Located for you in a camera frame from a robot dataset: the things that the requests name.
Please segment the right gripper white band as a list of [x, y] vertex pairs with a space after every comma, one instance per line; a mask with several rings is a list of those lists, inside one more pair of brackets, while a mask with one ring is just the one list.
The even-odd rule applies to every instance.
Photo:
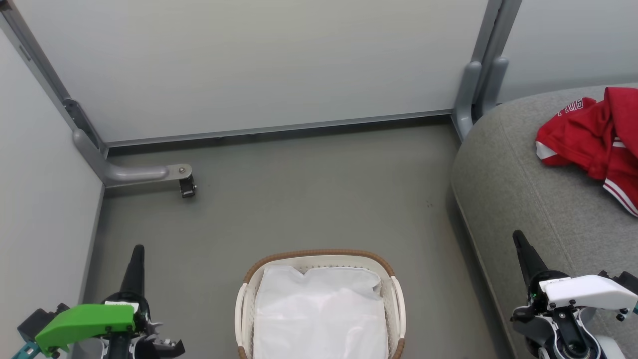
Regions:
[[528, 290], [528, 304], [513, 310], [513, 329], [524, 336], [537, 359], [623, 359], [614, 339], [596, 336], [588, 328], [597, 309], [613, 311], [618, 321], [637, 312], [637, 279], [624, 271], [619, 277], [563, 276], [548, 271], [522, 230], [512, 234]]

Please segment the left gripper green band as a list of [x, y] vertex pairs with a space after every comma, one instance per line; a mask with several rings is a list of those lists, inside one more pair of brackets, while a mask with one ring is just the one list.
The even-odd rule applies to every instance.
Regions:
[[145, 248], [135, 245], [120, 292], [100, 304], [81, 304], [54, 314], [34, 337], [48, 358], [87, 339], [102, 343], [103, 359], [176, 359], [183, 341], [160, 340], [145, 295]]

